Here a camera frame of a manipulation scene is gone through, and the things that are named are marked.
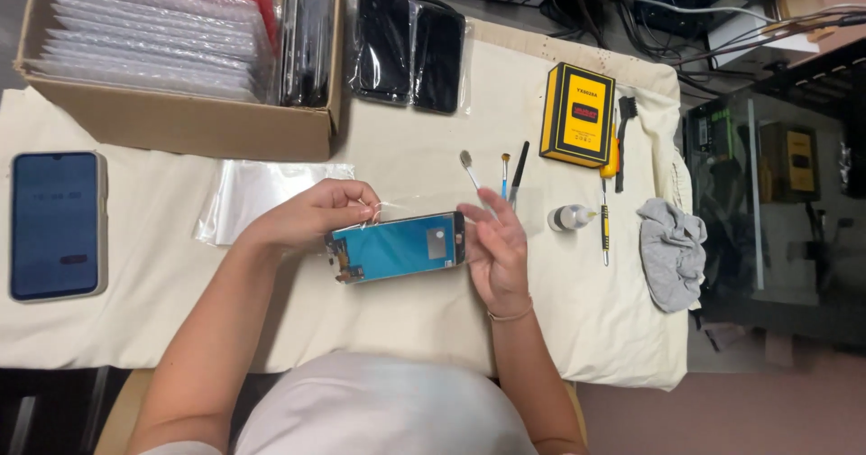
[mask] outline person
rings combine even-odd
[[[500,386],[456,366],[334,352],[283,375],[233,453],[586,453],[528,289],[526,238],[507,201],[460,205],[466,263],[492,318]],[[325,179],[235,241],[157,365],[127,453],[230,452],[230,421],[284,254],[374,216],[361,181]]]

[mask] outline left hand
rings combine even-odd
[[[369,220],[378,204],[373,188],[363,181],[323,179],[256,218],[238,241],[300,249],[332,230]]]

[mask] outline white shirt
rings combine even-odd
[[[216,455],[178,442],[146,455]],[[235,454],[537,454],[496,384],[448,365],[328,354],[284,375],[249,416]]]

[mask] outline gray cloth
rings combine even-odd
[[[641,222],[641,258],[649,293],[659,308],[673,313],[688,308],[700,296],[707,254],[703,220],[651,198],[637,211]]]

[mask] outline hand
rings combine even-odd
[[[457,210],[473,224],[466,224],[466,262],[478,294],[497,317],[513,317],[529,308],[526,271],[526,234],[511,204],[489,188],[478,197],[493,208],[497,218],[475,205]]]
[[[332,230],[370,219],[378,203],[379,198],[369,184],[350,179],[322,179],[256,218],[238,241],[300,249]]]

